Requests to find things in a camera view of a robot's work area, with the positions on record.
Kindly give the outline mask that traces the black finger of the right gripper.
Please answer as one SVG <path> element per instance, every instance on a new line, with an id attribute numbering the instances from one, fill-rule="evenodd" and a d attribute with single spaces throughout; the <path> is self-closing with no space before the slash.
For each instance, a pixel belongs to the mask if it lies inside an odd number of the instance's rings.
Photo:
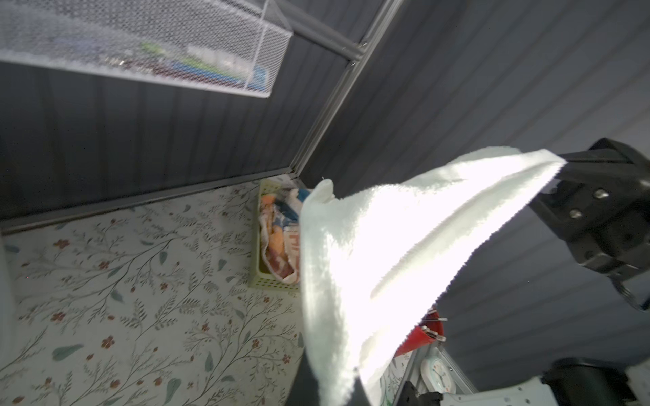
<path id="1" fill-rule="evenodd" d="M 649 269 L 649 160 L 607 138 L 563 159 L 554 190 L 529 206 L 577 264 L 607 277 L 633 309 L 648 311 L 648 301 L 624 283 Z"/>

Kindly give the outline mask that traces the white terry towel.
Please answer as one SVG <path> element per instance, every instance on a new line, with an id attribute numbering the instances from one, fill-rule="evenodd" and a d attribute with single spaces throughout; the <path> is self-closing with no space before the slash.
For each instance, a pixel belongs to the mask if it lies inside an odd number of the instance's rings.
<path id="1" fill-rule="evenodd" d="M 319 404 L 347 404 L 356 384 L 380 404 L 380 378 L 426 311 L 564 166 L 545 149 L 501 146 L 343 199 L 321 181 L 299 219 L 306 358 Z"/>

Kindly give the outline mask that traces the green plastic towel basket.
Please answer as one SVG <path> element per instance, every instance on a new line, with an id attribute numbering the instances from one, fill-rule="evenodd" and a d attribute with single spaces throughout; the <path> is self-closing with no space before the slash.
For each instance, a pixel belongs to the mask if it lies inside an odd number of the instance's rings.
<path id="1" fill-rule="evenodd" d="M 262 196 L 267 193 L 274 193 L 283 188 L 284 186 L 276 179 L 262 179 L 257 187 L 257 194 L 255 195 L 252 207 L 252 253 L 250 256 L 251 264 L 248 284 L 251 288 L 255 289 L 298 292 L 298 284 L 285 284 L 280 282 L 269 272 L 265 263 L 261 260 L 261 225 L 258 217 Z"/>

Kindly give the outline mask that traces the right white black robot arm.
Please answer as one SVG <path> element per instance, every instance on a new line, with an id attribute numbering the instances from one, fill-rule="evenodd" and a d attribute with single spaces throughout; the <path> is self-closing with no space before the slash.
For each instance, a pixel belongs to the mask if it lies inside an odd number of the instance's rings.
<path id="1" fill-rule="evenodd" d="M 633 147 L 601 139 L 568 153 L 558 184 L 530 203 L 567 244 L 574 261 L 604 277 L 626 304 L 648 313 L 626 281 L 649 270 L 649 160 Z M 649 403 L 649 363 L 583 357 L 555 361 L 541 377 L 472 394 L 441 348 L 415 351 L 395 397 L 397 405 L 626 405 Z"/>

